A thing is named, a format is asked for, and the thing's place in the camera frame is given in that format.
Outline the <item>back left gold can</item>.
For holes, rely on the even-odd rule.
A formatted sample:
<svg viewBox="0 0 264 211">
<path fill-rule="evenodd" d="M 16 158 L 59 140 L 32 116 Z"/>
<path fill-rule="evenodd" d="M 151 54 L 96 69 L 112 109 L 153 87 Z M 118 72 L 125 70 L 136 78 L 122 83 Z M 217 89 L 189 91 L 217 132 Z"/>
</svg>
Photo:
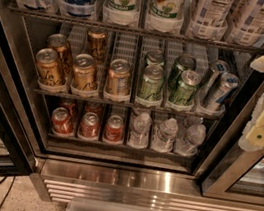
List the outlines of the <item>back left gold can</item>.
<svg viewBox="0 0 264 211">
<path fill-rule="evenodd" d="M 59 54 L 64 75 L 68 77 L 71 74 L 73 59 L 71 53 L 72 50 L 67 37 L 58 33 L 51 34 L 49 38 L 47 38 L 46 46 L 54 49 Z"/>
</svg>

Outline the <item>front left green can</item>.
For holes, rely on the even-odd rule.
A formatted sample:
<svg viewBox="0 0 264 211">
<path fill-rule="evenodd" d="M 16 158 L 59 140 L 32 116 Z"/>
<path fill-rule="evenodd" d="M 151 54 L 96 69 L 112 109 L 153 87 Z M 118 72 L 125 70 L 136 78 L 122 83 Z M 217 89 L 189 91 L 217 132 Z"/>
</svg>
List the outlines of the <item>front left green can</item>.
<svg viewBox="0 0 264 211">
<path fill-rule="evenodd" d="M 138 97 L 147 101 L 158 101 L 161 98 L 165 73 L 159 65 L 149 65 L 143 69 Z"/>
</svg>

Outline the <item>back left green can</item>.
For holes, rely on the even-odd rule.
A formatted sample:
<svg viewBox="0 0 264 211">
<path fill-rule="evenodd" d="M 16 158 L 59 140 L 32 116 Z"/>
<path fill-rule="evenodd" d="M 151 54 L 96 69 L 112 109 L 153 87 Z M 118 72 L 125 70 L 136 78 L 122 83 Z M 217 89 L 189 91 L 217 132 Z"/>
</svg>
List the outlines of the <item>back left green can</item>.
<svg viewBox="0 0 264 211">
<path fill-rule="evenodd" d="M 165 56 L 162 51 L 160 50 L 151 50 L 145 54 L 145 65 L 158 65 L 164 66 L 165 65 Z"/>
</svg>

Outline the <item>red can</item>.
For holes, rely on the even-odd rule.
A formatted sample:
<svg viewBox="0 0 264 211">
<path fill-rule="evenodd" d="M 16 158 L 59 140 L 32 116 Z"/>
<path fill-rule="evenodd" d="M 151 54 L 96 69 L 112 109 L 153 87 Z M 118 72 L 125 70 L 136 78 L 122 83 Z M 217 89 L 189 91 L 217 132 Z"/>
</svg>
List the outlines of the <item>red can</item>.
<svg viewBox="0 0 264 211">
<path fill-rule="evenodd" d="M 51 114 L 52 129 L 55 133 L 70 134 L 73 132 L 73 118 L 66 108 L 55 108 Z"/>
<path fill-rule="evenodd" d="M 105 135 L 106 140 L 111 142 L 118 142 L 123 135 L 123 118 L 118 115 L 112 115 L 108 118 L 106 123 Z"/>
<path fill-rule="evenodd" d="M 98 117 L 96 113 L 91 112 L 87 112 L 82 116 L 80 129 L 83 137 L 93 138 L 97 136 L 100 123 Z"/>
</svg>

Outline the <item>left clear water bottle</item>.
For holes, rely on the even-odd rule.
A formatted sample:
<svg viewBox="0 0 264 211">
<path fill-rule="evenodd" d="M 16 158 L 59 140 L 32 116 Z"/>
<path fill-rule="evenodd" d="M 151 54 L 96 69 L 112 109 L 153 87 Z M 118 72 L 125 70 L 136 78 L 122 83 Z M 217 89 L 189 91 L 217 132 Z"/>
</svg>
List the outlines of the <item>left clear water bottle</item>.
<svg viewBox="0 0 264 211">
<path fill-rule="evenodd" d="M 133 126 L 130 131 L 129 146 L 136 149 L 145 148 L 148 144 L 150 127 L 152 119 L 148 112 L 141 113 L 133 120 Z"/>
</svg>

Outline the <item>back middle gold can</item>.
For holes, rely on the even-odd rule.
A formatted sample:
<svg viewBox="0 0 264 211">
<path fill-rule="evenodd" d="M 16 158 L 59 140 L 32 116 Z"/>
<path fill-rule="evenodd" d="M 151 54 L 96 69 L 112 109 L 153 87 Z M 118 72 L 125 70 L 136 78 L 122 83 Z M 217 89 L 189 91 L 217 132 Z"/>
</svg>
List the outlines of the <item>back middle gold can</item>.
<svg viewBox="0 0 264 211">
<path fill-rule="evenodd" d="M 103 63 L 108 49 L 108 33 L 104 29 L 91 28 L 87 32 L 87 50 L 97 63 Z"/>
</svg>

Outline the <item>right clear water bottle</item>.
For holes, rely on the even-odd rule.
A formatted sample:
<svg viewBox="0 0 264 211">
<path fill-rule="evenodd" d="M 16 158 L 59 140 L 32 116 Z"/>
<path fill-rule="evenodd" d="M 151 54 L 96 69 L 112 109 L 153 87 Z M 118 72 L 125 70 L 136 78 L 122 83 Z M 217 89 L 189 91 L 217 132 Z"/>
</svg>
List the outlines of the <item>right clear water bottle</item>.
<svg viewBox="0 0 264 211">
<path fill-rule="evenodd" d="M 203 124 L 190 126 L 176 141 L 175 152 L 182 156 L 193 156 L 206 138 L 206 127 Z"/>
</svg>

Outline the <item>glass fridge door right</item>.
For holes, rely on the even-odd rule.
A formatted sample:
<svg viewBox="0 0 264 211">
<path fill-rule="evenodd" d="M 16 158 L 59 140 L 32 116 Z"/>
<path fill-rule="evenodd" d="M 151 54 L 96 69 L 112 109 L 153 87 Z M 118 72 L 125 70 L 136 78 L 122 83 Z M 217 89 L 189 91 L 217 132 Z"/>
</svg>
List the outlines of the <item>glass fridge door right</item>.
<svg viewBox="0 0 264 211">
<path fill-rule="evenodd" d="M 242 130 L 263 93 L 264 81 L 226 131 L 218 163 L 201 184 L 206 197 L 264 205 L 264 148 L 244 151 L 239 146 Z"/>
</svg>

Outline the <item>stainless steel display fridge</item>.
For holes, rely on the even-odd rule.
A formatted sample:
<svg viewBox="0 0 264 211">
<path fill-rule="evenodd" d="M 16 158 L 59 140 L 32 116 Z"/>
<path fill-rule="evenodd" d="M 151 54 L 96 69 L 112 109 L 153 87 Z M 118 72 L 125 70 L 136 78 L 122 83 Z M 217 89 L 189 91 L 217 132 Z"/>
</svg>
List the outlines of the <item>stainless steel display fridge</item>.
<svg viewBox="0 0 264 211">
<path fill-rule="evenodd" d="M 0 0 L 0 21 L 25 92 L 21 100 L 30 127 L 24 135 L 34 159 L 28 176 L 43 200 L 62 203 L 84 197 L 153 211 L 264 211 L 262 204 L 206 197 L 201 186 L 218 163 L 226 131 L 264 81 L 264 74 L 249 68 L 257 54 L 109 30 L 109 57 L 124 58 L 135 71 L 152 49 L 163 51 L 170 63 L 188 53 L 197 60 L 199 71 L 214 59 L 228 62 L 240 87 L 217 115 L 219 121 L 204 118 L 207 138 L 193 156 L 60 137 L 51 131 L 50 115 L 61 97 L 33 91 L 40 88 L 35 54 L 56 32 L 69 38 L 74 51 L 81 51 L 90 27 L 14 14 L 7 8 L 10 3 L 18 6 L 15 0 Z"/>
</svg>

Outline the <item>right white blue can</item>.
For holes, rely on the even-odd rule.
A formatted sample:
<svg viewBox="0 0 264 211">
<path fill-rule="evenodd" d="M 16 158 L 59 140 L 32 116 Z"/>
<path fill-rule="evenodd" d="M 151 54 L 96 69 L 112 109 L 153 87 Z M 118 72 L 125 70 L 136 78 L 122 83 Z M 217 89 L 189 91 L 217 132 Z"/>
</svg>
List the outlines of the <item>right white blue can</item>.
<svg viewBox="0 0 264 211">
<path fill-rule="evenodd" d="M 248 33 L 263 33 L 264 0 L 245 0 L 243 8 L 235 19 L 235 26 Z"/>
</svg>

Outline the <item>front left red can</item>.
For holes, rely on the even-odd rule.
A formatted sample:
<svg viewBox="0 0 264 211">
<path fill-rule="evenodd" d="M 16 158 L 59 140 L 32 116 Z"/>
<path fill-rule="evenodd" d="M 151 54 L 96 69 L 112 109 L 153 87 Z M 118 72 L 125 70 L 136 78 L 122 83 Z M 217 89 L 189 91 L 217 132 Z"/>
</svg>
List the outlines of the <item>front left red can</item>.
<svg viewBox="0 0 264 211">
<path fill-rule="evenodd" d="M 51 114 L 52 129 L 55 133 L 70 134 L 73 132 L 73 118 L 66 108 L 55 108 Z"/>
</svg>

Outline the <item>middle clear water bottle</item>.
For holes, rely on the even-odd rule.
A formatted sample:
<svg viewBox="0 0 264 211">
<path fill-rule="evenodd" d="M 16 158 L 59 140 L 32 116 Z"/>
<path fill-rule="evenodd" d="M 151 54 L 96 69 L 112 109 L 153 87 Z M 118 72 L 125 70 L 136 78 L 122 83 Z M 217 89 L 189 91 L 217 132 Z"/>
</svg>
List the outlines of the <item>middle clear water bottle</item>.
<svg viewBox="0 0 264 211">
<path fill-rule="evenodd" d="M 171 151 L 178 130 L 178 123 L 176 119 L 169 118 L 164 120 L 160 123 L 154 133 L 151 148 L 162 153 Z"/>
</svg>

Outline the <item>back silver blue can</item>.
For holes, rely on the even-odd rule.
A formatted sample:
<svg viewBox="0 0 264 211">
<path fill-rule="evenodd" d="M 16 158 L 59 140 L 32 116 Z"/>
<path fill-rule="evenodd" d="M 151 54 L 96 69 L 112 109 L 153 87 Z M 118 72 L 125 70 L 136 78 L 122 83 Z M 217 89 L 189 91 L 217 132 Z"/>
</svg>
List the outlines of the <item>back silver blue can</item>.
<svg viewBox="0 0 264 211">
<path fill-rule="evenodd" d="M 206 74 L 204 74 L 202 80 L 202 86 L 200 87 L 201 97 L 206 97 L 210 88 L 213 86 L 214 82 L 223 74 L 228 73 L 229 65 L 222 60 L 214 60 L 209 64 L 209 69 L 207 69 Z"/>
</svg>

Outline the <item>green can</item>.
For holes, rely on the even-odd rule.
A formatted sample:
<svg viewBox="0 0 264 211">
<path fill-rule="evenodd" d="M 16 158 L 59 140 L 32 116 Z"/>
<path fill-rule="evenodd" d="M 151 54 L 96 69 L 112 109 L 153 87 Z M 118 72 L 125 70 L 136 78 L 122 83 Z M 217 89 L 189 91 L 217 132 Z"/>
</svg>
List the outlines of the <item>green can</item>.
<svg viewBox="0 0 264 211">
<path fill-rule="evenodd" d="M 158 65 L 164 66 L 165 65 L 165 56 L 162 51 L 160 50 L 151 50 L 145 54 L 145 65 Z"/>
<path fill-rule="evenodd" d="M 158 101 L 161 98 L 165 73 L 159 65 L 149 65 L 143 69 L 138 97 L 147 101 Z"/>
<path fill-rule="evenodd" d="M 201 76 L 193 70 L 185 70 L 171 91 L 169 102 L 178 106 L 191 105 L 192 99 L 200 85 Z"/>
<path fill-rule="evenodd" d="M 196 59 L 194 56 L 188 54 L 179 55 L 171 67 L 171 71 L 168 77 L 168 89 L 169 91 L 173 90 L 177 84 L 178 78 L 181 73 L 185 70 L 195 70 L 196 68 Z"/>
</svg>

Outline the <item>front right red can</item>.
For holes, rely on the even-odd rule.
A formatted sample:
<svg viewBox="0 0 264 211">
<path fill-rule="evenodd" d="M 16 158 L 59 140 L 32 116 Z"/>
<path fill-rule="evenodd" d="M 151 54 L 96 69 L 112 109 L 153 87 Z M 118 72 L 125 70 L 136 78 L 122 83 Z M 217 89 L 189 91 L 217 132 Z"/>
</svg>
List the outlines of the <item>front right red can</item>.
<svg viewBox="0 0 264 211">
<path fill-rule="evenodd" d="M 106 140 L 111 142 L 118 142 L 123 135 L 123 118 L 118 115 L 112 115 L 108 118 L 106 123 L 105 135 Z"/>
</svg>

